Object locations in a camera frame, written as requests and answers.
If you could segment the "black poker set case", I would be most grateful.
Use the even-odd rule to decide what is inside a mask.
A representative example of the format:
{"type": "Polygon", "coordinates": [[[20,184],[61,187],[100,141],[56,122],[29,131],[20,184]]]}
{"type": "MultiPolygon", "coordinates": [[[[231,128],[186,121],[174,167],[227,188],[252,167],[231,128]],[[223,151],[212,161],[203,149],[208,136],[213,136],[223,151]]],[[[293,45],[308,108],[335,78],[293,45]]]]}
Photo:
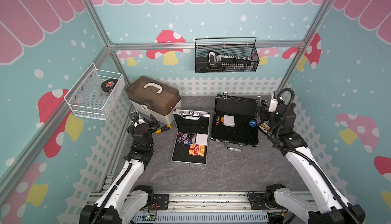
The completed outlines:
{"type": "Polygon", "coordinates": [[[257,126],[249,126],[250,120],[256,120],[257,104],[255,98],[230,96],[226,92],[216,95],[210,138],[224,143],[230,150],[234,148],[229,147],[229,144],[257,147],[259,144],[257,126]],[[224,126],[222,121],[224,115],[235,117],[235,127],[224,126]]]}

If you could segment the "silver poker set case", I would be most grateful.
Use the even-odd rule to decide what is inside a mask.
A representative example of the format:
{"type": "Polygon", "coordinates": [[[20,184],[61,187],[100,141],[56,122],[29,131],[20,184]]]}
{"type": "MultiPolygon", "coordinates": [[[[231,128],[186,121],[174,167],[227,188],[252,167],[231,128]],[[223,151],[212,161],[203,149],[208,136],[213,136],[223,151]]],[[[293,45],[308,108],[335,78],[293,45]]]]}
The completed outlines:
{"type": "Polygon", "coordinates": [[[174,163],[207,164],[210,113],[173,110],[177,136],[171,161],[174,163]]]}

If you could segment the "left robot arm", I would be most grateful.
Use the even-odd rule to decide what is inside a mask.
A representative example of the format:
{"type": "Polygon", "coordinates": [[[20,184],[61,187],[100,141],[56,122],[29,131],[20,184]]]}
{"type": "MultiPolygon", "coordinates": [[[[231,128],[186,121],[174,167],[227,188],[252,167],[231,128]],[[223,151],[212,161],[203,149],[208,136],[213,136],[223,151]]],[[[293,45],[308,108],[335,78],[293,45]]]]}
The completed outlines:
{"type": "Polygon", "coordinates": [[[153,115],[147,119],[132,112],[129,116],[131,125],[127,132],[133,141],[124,157],[124,166],[102,196],[93,205],[82,209],[80,224],[131,224],[141,209],[149,210],[154,205],[153,187],[134,187],[134,184],[151,161],[154,152],[152,134],[157,132],[160,124],[153,115]]]}

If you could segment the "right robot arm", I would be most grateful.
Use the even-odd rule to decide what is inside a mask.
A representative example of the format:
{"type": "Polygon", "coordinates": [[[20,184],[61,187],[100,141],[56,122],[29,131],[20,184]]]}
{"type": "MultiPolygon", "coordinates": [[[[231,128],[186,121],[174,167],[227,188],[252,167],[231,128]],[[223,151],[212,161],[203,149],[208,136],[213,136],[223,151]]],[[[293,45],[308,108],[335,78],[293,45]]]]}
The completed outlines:
{"type": "Polygon", "coordinates": [[[258,96],[256,115],[260,126],[268,126],[264,133],[273,147],[294,166],[315,202],[311,204],[283,184],[272,184],[264,192],[265,207],[284,207],[306,224],[362,224],[366,217],[362,207],[351,204],[337,190],[315,161],[306,141],[294,131],[294,98],[291,88],[274,92],[270,101],[258,96]]]}

